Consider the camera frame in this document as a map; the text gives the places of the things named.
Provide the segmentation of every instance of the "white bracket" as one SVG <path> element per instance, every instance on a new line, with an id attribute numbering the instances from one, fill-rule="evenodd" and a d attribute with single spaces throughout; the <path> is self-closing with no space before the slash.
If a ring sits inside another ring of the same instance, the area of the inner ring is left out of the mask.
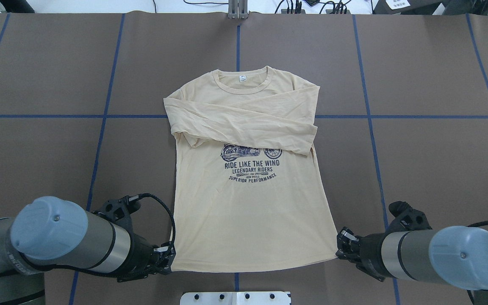
<path id="1" fill-rule="evenodd" d="M 291 305 L 289 291 L 184 293 L 180 305 Z"/>
<path id="2" fill-rule="evenodd" d="M 229 19 L 247 19 L 248 0 L 229 0 Z"/>

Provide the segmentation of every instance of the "white label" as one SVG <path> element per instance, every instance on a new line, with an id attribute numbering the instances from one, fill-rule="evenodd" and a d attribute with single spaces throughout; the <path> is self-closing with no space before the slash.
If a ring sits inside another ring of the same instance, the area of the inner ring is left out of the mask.
<path id="1" fill-rule="evenodd" d="M 408 0 L 385 0 L 387 5 L 391 8 L 391 10 L 397 10 L 399 8 L 405 8 L 410 6 Z"/>

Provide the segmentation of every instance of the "white floor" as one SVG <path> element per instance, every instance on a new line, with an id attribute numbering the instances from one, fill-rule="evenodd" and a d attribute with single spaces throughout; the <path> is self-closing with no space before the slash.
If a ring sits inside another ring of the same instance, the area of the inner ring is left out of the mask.
<path id="1" fill-rule="evenodd" d="M 227 2 L 227 0 L 188 0 L 189 2 Z M 371 14 L 371 0 L 351 0 L 347 8 L 352 14 Z M 40 13 L 74 13 L 74 12 L 129 12 L 141 10 L 154 12 L 153 0 L 28 0 L 29 4 L 36 12 Z M 155 0 L 157 12 L 227 12 L 226 5 L 191 5 L 182 0 Z M 262 13 L 273 13 L 279 0 L 248 0 L 248 10 Z M 307 14 L 317 14 L 323 4 L 308 6 L 306 2 L 302 8 Z M 285 3 L 280 8 L 287 8 Z M 436 10 L 435 15 L 441 14 L 443 6 Z"/>

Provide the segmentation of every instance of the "shirt sleeve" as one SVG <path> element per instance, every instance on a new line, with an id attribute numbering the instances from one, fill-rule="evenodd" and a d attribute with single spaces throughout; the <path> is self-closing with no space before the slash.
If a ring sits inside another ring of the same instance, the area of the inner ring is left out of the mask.
<path id="1" fill-rule="evenodd" d="M 165 110 L 171 133 L 182 134 L 192 147 L 215 140 L 246 147 L 279 148 L 308 155 L 317 127 L 229 106 L 197 103 L 168 97 Z"/>

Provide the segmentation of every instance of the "shirt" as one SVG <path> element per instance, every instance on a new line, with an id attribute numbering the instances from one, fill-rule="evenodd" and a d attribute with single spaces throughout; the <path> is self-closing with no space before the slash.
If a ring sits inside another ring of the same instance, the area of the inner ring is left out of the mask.
<path id="1" fill-rule="evenodd" d="M 172 270 L 263 272 L 335 257 L 313 140 L 319 87 L 269 66 L 164 99 L 176 139 Z"/>

